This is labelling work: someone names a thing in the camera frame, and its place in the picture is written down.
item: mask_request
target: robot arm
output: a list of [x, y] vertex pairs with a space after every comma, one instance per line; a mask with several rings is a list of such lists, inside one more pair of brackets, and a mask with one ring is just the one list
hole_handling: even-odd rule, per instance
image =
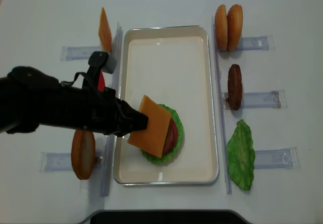
[[148, 117], [116, 98], [113, 89], [97, 90], [101, 69], [113, 59], [94, 52], [82, 89], [58, 82], [31, 67], [16, 67], [0, 79], [0, 133], [29, 133], [39, 124], [124, 136], [147, 128]]

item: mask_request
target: white table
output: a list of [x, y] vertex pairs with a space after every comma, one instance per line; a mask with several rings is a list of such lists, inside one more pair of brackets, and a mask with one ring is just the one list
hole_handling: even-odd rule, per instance
[[[235, 3], [244, 8], [243, 35], [273, 34], [275, 43], [273, 66], [265, 66], [274, 75], [253, 84], [249, 79], [245, 90], [285, 89], [287, 95], [288, 108], [281, 111], [286, 119], [271, 123], [281, 125], [284, 134], [272, 142], [259, 141], [255, 148], [298, 147], [300, 169], [256, 170], [250, 193], [233, 185], [233, 194], [227, 195], [217, 119], [220, 173], [214, 184], [126, 188], [112, 180], [109, 197], [101, 198], [96, 176], [88, 183], [80, 182], [72, 172], [38, 171], [40, 153], [69, 152], [74, 134], [73, 130], [40, 126], [32, 134], [0, 135], [0, 222], [76, 223], [104, 209], [228, 209], [254, 223], [322, 223], [323, 0], [4, 0], [0, 6], [0, 76], [15, 66], [33, 66], [60, 81], [86, 71], [87, 61], [61, 62], [60, 51], [66, 45], [99, 44], [102, 6], [113, 32], [118, 21], [124, 32], [201, 25], [211, 38], [211, 18], [217, 7], [226, 4], [228, 9]], [[213, 62], [211, 39], [209, 43]], [[110, 86], [112, 77], [105, 75], [105, 79]], [[105, 141], [103, 135], [95, 136], [98, 142]]]

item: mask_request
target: plastic food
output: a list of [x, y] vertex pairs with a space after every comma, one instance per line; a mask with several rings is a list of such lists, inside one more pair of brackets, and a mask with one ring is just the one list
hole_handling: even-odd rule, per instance
[[181, 148], [182, 141], [183, 141], [183, 134], [184, 134], [183, 125], [182, 125], [182, 122], [181, 122], [177, 112], [174, 109], [171, 109], [164, 104], [159, 104], [159, 105], [161, 107], [165, 108], [166, 110], [168, 110], [172, 114], [172, 120], [174, 121], [174, 123], [177, 127], [178, 134], [177, 134], [177, 141], [176, 141], [174, 148], [169, 153], [163, 155], [161, 158], [152, 156], [152, 155], [146, 153], [145, 151], [142, 151], [142, 154], [144, 155], [144, 157], [147, 158], [148, 161], [152, 162], [153, 164], [163, 164], [163, 163], [166, 163], [166, 162], [172, 160], [173, 157], [178, 152], [178, 150]]
[[228, 75], [228, 103], [231, 109], [238, 110], [240, 108], [242, 93], [242, 76], [240, 67], [237, 64], [233, 64], [229, 69]]
[[130, 134], [128, 143], [156, 157], [163, 156], [172, 114], [144, 95], [139, 111], [148, 117], [147, 128]]
[[75, 131], [71, 161], [77, 178], [88, 180], [92, 174], [95, 161], [95, 139], [93, 132]]
[[228, 50], [234, 51], [241, 37], [243, 12], [240, 5], [233, 5], [227, 15], [228, 21]]
[[225, 5], [220, 5], [218, 7], [214, 18], [214, 24], [217, 46], [221, 50], [226, 50], [228, 44], [228, 21]]
[[101, 45], [104, 51], [111, 52], [112, 50], [112, 35], [109, 26], [109, 22], [107, 21], [106, 13], [104, 8], [101, 9], [100, 16], [100, 25], [99, 25], [99, 38], [101, 41]]
[[249, 191], [253, 181], [255, 151], [250, 127], [240, 120], [228, 142], [227, 156], [231, 180], [241, 189]]
[[173, 150], [174, 146], [176, 145], [177, 137], [178, 137], [177, 127], [173, 119], [171, 119], [170, 125], [168, 126], [165, 145], [163, 149], [163, 155], [166, 155]]

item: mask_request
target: cheese slice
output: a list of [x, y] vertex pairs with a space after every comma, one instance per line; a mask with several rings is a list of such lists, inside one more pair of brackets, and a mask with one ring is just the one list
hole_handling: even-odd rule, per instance
[[109, 22], [107, 21], [106, 13], [104, 8], [101, 9], [100, 16], [100, 25], [99, 25], [99, 38], [101, 41], [102, 49], [104, 51], [111, 52], [112, 50], [112, 35], [109, 26]]
[[144, 95], [139, 111], [148, 116], [147, 129], [130, 134], [128, 143], [161, 158], [172, 114]]

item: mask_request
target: metal tray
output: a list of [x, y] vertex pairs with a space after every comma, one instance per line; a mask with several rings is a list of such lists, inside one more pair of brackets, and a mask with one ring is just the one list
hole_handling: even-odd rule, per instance
[[219, 172], [208, 37], [200, 26], [133, 29], [124, 38], [118, 97], [139, 109], [143, 95], [175, 109], [182, 148], [153, 165], [126, 139], [115, 138], [114, 178], [122, 185], [206, 184]]

